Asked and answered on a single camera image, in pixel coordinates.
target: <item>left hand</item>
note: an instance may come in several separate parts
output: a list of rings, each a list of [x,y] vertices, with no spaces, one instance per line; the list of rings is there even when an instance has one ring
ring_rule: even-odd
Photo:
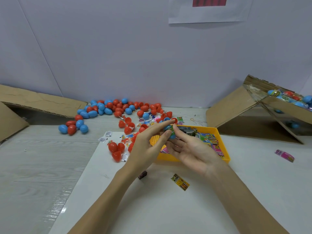
[[[158,139],[156,144],[152,146],[149,142],[152,136],[159,134],[163,128],[174,123],[174,120],[164,121],[162,123],[155,123],[145,131],[137,135],[135,144],[132,148],[131,154],[125,164],[134,172],[134,175],[140,175],[146,170],[157,158],[163,145],[169,139],[171,131],[165,131]]]

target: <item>yellow tray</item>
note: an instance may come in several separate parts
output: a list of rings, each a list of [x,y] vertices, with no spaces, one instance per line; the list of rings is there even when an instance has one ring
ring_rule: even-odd
[[[227,153],[227,149],[225,148],[223,141],[220,137],[220,134],[218,132],[217,128],[214,127],[204,127],[204,126],[187,126],[187,127],[191,127],[191,128],[196,128],[198,132],[201,133],[211,133],[214,134],[216,139],[219,141],[219,147],[222,150],[224,157],[222,157],[222,159],[226,162],[229,163],[229,161],[231,160],[229,154]],[[159,135],[155,135],[150,139],[150,143],[151,145],[154,145],[157,140],[159,139]],[[179,159],[177,159],[176,157],[174,157],[173,155],[169,154],[169,153],[159,153],[157,160],[166,160],[166,161],[171,161],[171,162],[180,162]]]

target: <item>cardboard box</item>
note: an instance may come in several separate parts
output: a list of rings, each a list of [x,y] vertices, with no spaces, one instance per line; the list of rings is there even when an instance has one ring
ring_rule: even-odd
[[[0,142],[29,124],[7,106],[74,118],[87,102],[0,85]]]
[[[206,111],[208,126],[218,128],[220,134],[302,143],[293,131],[279,120],[273,108],[310,124],[312,112],[268,96],[268,90],[277,89],[288,90],[248,75],[242,86]],[[257,105],[270,116],[239,116]]]

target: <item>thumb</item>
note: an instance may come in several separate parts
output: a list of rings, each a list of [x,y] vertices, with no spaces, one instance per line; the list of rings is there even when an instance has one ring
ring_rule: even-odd
[[[173,125],[173,128],[174,128],[174,133],[179,139],[183,140],[184,142],[190,141],[190,138],[191,138],[190,135],[187,135],[183,131],[179,130],[179,128],[175,124]]]
[[[166,143],[166,141],[169,139],[171,135],[171,130],[166,130],[165,133],[163,133],[158,141],[156,142],[156,144],[153,146],[156,150],[160,151],[162,149],[162,147],[164,146],[164,144]]]

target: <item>right hand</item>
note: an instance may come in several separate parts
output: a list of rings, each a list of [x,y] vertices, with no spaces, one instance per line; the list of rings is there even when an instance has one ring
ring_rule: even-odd
[[[214,164],[222,161],[220,156],[199,138],[185,134],[175,124],[173,128],[179,139],[169,139],[166,146],[169,153],[188,168],[205,176]]]

